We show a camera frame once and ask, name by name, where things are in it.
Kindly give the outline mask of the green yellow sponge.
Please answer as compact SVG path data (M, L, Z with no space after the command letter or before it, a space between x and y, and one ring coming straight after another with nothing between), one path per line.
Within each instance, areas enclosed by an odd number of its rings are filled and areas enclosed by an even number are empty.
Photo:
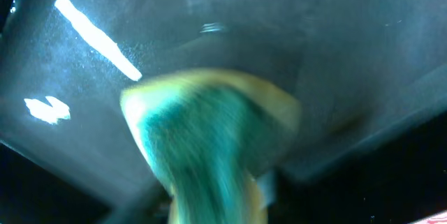
M170 223L266 223L256 183L298 133L300 102L237 70L161 75L121 92L132 137L171 196Z

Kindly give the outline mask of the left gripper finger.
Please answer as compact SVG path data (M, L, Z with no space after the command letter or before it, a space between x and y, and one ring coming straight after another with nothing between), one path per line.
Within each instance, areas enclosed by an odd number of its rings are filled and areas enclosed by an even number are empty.
M270 170L257 178L256 183L263 196L262 207L268 208L277 199L277 177L274 170Z

